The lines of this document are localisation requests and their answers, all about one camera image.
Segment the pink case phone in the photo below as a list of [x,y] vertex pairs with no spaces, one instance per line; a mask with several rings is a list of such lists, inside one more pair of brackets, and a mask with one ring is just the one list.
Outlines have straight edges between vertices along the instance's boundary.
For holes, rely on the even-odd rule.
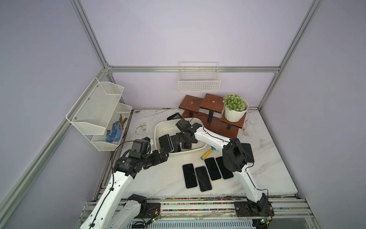
[[212,190],[209,174],[205,166],[195,168],[198,185],[201,192],[207,192]]

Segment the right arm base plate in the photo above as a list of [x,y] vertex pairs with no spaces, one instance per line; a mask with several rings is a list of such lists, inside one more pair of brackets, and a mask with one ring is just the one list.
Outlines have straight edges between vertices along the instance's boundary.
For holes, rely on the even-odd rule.
[[269,201],[259,204],[250,201],[236,201],[234,202],[234,209],[237,217],[267,217],[275,215]]

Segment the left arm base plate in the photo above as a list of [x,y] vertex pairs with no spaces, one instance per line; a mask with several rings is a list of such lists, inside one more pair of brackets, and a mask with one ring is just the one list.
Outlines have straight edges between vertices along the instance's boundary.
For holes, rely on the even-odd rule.
[[125,203],[121,212],[125,210],[128,214],[132,215],[134,219],[152,219],[160,216],[161,203],[139,203],[137,201],[128,201]]

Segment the light blue case phone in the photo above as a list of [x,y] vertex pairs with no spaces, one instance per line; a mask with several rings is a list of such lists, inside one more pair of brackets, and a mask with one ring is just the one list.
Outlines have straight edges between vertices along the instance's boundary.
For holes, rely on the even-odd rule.
[[212,181],[216,181],[222,178],[222,175],[220,173],[219,167],[216,163],[215,158],[211,157],[211,158],[206,158],[204,160],[208,174],[210,176],[210,179]]

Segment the clear case phone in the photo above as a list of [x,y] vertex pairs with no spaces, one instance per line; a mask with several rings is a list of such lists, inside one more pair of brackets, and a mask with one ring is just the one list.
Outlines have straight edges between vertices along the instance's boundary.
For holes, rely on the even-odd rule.
[[185,186],[187,189],[195,188],[198,186],[193,164],[183,165],[183,173],[185,179]]

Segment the dark phone bottom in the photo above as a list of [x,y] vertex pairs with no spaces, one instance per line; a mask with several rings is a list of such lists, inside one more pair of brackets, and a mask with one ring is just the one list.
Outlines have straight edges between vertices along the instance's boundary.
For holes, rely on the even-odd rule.
[[251,145],[249,143],[242,143],[241,145],[245,151],[247,162],[254,163],[254,156]]

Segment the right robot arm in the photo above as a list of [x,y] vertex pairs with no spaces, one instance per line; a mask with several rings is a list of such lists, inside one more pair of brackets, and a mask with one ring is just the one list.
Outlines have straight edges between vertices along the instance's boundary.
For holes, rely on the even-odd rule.
[[179,129],[176,135],[180,143],[193,144],[201,141],[222,153],[225,168],[238,177],[244,188],[249,209],[254,215],[270,210],[268,196],[258,188],[249,171],[248,162],[252,156],[245,151],[238,138],[216,134],[199,123],[191,124],[183,118],[175,125]]

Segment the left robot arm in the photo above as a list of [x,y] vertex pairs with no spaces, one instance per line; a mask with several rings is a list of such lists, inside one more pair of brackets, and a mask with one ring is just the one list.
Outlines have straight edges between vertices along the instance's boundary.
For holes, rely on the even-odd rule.
[[131,149],[117,159],[106,191],[97,202],[81,229],[125,229],[130,222],[146,213],[146,197],[132,194],[123,209],[115,214],[123,193],[142,170],[157,166],[168,160],[171,150],[152,150],[149,138],[136,139]]

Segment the white case phone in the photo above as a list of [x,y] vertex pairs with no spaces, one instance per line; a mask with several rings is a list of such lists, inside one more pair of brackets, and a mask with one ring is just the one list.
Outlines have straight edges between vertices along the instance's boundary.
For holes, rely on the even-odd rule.
[[179,139],[177,137],[177,135],[172,135],[171,136],[171,141],[172,141],[172,145],[173,145],[173,153],[178,153],[178,152],[181,152],[182,149],[181,149],[181,145],[180,145],[180,142],[179,142]]
[[160,151],[164,153],[171,153],[174,151],[173,143],[171,137],[168,134],[165,134],[158,138]]

